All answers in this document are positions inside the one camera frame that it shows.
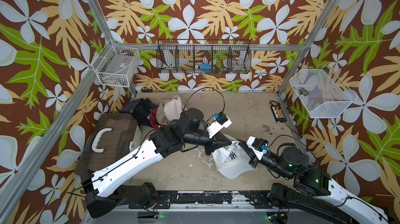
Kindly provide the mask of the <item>white baseball cap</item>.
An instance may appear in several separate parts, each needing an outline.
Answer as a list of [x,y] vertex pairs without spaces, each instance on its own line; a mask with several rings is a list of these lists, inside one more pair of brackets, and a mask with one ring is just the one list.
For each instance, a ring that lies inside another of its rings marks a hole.
[[239,144],[239,141],[234,141],[230,146],[219,148],[212,153],[217,170],[230,180],[245,172],[256,170],[249,164],[250,157]]

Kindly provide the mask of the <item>cream pink baseball cap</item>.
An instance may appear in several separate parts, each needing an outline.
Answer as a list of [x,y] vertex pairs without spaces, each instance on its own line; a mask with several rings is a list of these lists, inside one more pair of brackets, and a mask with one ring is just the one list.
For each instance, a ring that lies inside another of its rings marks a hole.
[[178,120],[184,110],[181,97],[175,95],[164,103],[164,116],[168,121]]

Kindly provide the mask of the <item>maroon baseball cap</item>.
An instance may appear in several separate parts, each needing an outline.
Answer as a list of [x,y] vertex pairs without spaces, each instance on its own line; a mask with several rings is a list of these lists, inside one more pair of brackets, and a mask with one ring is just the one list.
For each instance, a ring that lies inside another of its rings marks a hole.
[[158,110],[158,108],[155,108],[155,109],[153,109],[152,112],[150,113],[149,121],[150,121],[151,127],[152,127],[153,129],[159,129],[160,127],[163,126],[163,125],[160,124],[160,123],[158,122],[158,120],[156,119],[157,110]]

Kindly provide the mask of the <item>black baseball cap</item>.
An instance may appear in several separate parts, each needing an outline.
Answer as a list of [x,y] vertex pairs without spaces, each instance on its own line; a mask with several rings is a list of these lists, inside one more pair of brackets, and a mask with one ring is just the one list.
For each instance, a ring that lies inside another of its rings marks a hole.
[[157,107],[150,99],[137,99],[127,103],[120,113],[131,114],[139,126],[151,127],[150,114]]

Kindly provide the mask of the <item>beige baseball cap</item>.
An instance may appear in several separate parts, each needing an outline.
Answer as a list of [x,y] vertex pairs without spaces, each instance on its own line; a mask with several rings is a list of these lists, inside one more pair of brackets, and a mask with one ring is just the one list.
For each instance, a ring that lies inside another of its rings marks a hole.
[[157,108],[157,113],[156,113],[156,120],[160,125],[166,125],[169,120],[167,119],[167,117],[165,116],[164,113],[164,104],[165,102],[161,102],[160,105]]

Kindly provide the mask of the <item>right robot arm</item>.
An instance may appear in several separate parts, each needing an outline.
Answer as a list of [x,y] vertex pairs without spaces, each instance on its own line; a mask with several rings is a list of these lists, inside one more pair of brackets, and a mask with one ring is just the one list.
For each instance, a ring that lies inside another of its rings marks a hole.
[[344,187],[327,173],[310,165],[309,156],[293,143],[280,145],[274,153],[264,139],[240,140],[239,146],[248,154],[252,168],[264,165],[279,179],[293,180],[289,188],[274,183],[268,203],[280,210],[300,209],[334,224],[391,224],[391,209],[374,206]]

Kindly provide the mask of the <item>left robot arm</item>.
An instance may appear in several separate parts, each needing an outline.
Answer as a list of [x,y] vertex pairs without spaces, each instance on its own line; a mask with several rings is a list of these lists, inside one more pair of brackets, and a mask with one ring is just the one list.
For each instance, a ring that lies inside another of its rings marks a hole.
[[122,205],[134,209],[155,207],[159,196],[152,183],[132,186],[125,185],[125,182],[169,155],[184,152],[186,144],[204,147],[206,155],[231,145],[232,142],[220,132],[231,124],[231,119],[224,112],[213,115],[213,121],[207,124],[200,110],[184,110],[179,119],[151,133],[133,152],[103,169],[91,172],[83,185],[87,211],[92,218],[99,218]]

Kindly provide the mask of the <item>black orange device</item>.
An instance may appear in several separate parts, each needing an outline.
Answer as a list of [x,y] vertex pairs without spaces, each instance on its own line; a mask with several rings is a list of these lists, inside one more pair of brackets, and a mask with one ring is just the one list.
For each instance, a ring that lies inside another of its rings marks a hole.
[[270,101],[269,104],[275,121],[279,123],[285,123],[286,117],[283,113],[280,103],[276,101]]

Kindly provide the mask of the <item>blue object in basket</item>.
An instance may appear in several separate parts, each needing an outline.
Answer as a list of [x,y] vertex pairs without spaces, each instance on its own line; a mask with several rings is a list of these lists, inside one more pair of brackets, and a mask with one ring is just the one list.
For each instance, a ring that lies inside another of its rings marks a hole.
[[212,67],[209,64],[206,64],[206,63],[202,64],[200,66],[200,68],[201,68],[201,70],[203,72],[211,72],[211,70],[212,70]]

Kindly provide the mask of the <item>small dark object in basket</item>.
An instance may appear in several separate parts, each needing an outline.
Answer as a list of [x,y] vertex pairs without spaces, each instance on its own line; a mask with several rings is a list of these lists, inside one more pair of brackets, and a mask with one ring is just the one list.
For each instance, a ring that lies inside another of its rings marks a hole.
[[309,95],[309,91],[303,87],[299,88],[299,94],[302,96],[308,96]]

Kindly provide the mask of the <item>white mesh basket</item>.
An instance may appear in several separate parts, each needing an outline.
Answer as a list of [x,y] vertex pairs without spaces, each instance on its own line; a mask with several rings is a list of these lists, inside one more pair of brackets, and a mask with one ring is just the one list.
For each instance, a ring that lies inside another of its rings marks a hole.
[[[327,65],[321,69],[301,69],[289,83],[312,119],[341,116],[357,99],[357,94]],[[309,91],[299,94],[299,88]]]

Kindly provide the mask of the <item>brown lidded storage box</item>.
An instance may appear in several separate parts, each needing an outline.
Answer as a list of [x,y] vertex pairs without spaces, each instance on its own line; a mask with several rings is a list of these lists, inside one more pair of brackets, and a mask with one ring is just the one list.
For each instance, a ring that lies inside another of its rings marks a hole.
[[141,135],[138,122],[131,114],[101,115],[79,158],[75,174],[86,181],[90,173],[106,168],[137,148]]

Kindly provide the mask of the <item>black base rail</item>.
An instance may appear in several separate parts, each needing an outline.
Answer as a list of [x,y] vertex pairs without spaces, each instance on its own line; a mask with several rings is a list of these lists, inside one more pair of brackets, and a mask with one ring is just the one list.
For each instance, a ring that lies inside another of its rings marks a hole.
[[270,191],[157,191],[145,203],[131,203],[130,209],[172,209],[174,205],[233,206],[250,204],[255,209],[287,208],[284,201],[270,198]]

